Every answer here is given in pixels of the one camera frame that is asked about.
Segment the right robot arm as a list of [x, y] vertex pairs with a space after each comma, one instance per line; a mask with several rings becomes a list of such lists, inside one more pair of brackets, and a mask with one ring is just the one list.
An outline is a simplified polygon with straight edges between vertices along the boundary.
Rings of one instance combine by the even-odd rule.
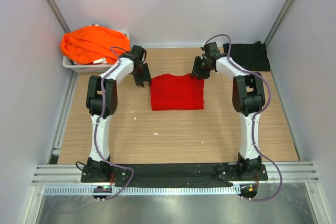
[[239, 115], [241, 129], [236, 172], [243, 180], [251, 179], [262, 167], [258, 152], [258, 124], [266, 103], [263, 81], [259, 74], [244, 69], [229, 59], [228, 54], [221, 53], [217, 43], [207, 43], [201, 49], [204, 53], [195, 57], [191, 77], [207, 79], [214, 70], [232, 80], [232, 103]]

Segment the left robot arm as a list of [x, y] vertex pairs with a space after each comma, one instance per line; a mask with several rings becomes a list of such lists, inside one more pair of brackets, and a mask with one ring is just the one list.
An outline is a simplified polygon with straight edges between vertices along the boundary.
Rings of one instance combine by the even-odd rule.
[[82, 169], [81, 181], [106, 182], [112, 175], [109, 134], [112, 117], [118, 106], [118, 84], [129, 74], [136, 86], [151, 84], [146, 50], [134, 45], [130, 51], [117, 57], [116, 63], [102, 74], [89, 78], [86, 108], [92, 121], [92, 146], [87, 163]]

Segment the red t-shirt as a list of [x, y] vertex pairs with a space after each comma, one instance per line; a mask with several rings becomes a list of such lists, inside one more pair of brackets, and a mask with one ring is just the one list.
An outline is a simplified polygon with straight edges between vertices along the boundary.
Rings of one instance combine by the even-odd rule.
[[204, 81], [191, 77], [162, 74], [150, 85], [153, 111], [204, 109]]

